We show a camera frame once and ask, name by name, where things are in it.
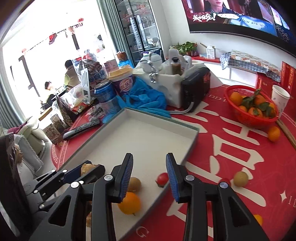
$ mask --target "paper cup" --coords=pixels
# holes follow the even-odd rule
[[[289,93],[285,91],[282,87],[279,87],[278,85],[273,85],[271,99],[277,105],[279,110],[279,117],[281,117],[290,99]]]

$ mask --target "white star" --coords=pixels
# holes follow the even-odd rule
[[[287,196],[286,196],[286,190],[282,193],[282,194],[280,194],[281,195],[281,202],[283,203],[283,201],[285,200],[285,199],[287,199]]]

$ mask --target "fruit basket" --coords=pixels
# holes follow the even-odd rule
[[[274,118],[261,118],[261,117],[257,117],[254,116],[252,114],[249,114],[248,112],[243,111],[242,109],[240,109],[238,106],[236,106],[231,100],[230,100],[230,96],[232,93],[234,92],[238,92],[240,95],[242,96],[253,96],[255,93],[256,89],[252,88],[252,87],[248,87],[248,86],[243,86],[243,85],[233,85],[228,87],[225,90],[225,98],[227,100],[227,102],[229,103],[231,109],[233,110],[234,115],[236,116],[236,118],[238,119],[238,121],[248,127],[251,128],[256,128],[256,129],[262,129],[265,128],[269,125],[271,125],[272,123],[276,122],[277,119],[279,118],[279,111],[277,109],[277,106],[274,104],[274,102],[264,93],[264,92],[260,92],[260,95],[262,95],[265,100],[269,103],[273,103],[275,108],[275,117]]]

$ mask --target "television screen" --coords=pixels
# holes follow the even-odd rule
[[[244,35],[271,43],[293,55],[296,54],[295,36],[277,10],[265,0],[182,0],[182,2],[191,33],[220,32]]]

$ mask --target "tray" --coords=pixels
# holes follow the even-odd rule
[[[199,129],[176,120],[125,108],[96,131],[62,166],[70,170],[85,160],[105,166],[105,174],[122,163],[126,153],[134,159],[132,177],[142,182],[137,195],[141,210],[133,215],[123,214],[112,204],[116,239],[120,240],[138,227],[148,211],[157,203],[166,188],[155,183],[160,173],[166,172],[165,157],[172,152],[178,164],[183,164],[195,146]],[[87,228],[90,240],[90,228]]]

